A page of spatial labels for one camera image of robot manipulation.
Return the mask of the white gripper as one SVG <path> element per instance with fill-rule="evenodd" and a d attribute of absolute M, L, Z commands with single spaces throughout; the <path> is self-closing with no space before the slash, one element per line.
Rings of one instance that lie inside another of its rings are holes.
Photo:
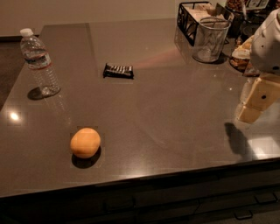
<path fill-rule="evenodd" d="M 236 118 L 254 123 L 261 114 L 280 98 L 280 9 L 273 10 L 256 30 L 250 60 L 263 72 L 248 77 L 241 91 Z"/>

